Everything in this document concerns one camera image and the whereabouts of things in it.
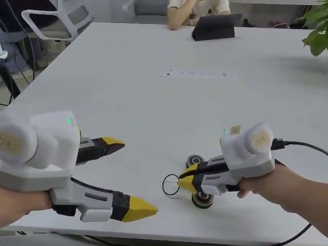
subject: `hand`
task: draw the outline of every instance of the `hand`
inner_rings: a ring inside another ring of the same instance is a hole
[[[197,0],[188,0],[188,1],[191,2],[193,5],[197,3]]]
[[[276,165],[273,172],[258,178],[243,179],[239,186],[239,198],[244,198],[250,192],[259,194],[266,200],[280,205],[284,210],[291,211],[297,192],[306,186],[307,179],[294,173],[283,165]]]
[[[48,192],[17,192],[0,187],[0,228],[8,226],[31,211],[52,207]]]
[[[200,19],[200,17],[196,17],[196,19],[193,21],[193,23],[192,23],[192,26],[196,26],[197,25],[197,23],[199,22],[199,19]]]
[[[219,13],[219,15],[229,15],[231,12],[229,10],[225,10]]]

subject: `sticker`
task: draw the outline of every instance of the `sticker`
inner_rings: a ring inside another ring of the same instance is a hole
[[[271,145],[271,139],[267,131],[261,131],[252,137],[252,143],[256,148],[263,148]]]
[[[237,135],[240,133],[241,126],[235,126],[230,128],[230,135]]]
[[[22,141],[19,137],[0,132],[0,151],[9,152],[16,155],[22,148]]]

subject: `potted plant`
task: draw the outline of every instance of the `potted plant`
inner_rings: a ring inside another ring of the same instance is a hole
[[[304,46],[309,46],[311,54],[320,55],[328,50],[328,0],[318,1],[321,5],[313,7],[301,19],[305,25],[314,25],[316,28],[307,38],[303,39]]]

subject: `white table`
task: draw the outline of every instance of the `white table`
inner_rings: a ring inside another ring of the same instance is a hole
[[[0,246],[99,246],[77,236],[62,236],[58,234],[34,234],[25,236],[0,237]]]
[[[306,222],[258,196],[235,193],[196,208],[161,190],[163,178],[184,170],[188,155],[221,153],[223,129],[258,121],[277,137],[328,149],[328,55],[314,58],[301,40],[306,30],[236,28],[235,39],[194,42],[192,28],[92,24],[9,107],[23,117],[74,112],[82,134],[122,139],[126,147],[79,166],[74,177],[139,196],[159,207],[132,223],[83,223],[53,211],[33,212],[12,230],[263,245],[298,233]],[[159,78],[165,69],[234,73],[237,80]],[[277,157],[296,172],[327,181],[327,157],[289,147]],[[299,242],[327,245],[315,229]]]
[[[240,4],[319,5],[317,0],[230,0]]]

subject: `power strip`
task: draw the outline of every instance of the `power strip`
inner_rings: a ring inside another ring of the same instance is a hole
[[[198,79],[233,79],[236,78],[226,72],[205,70],[174,70],[170,69],[159,74],[159,77],[198,78]]]

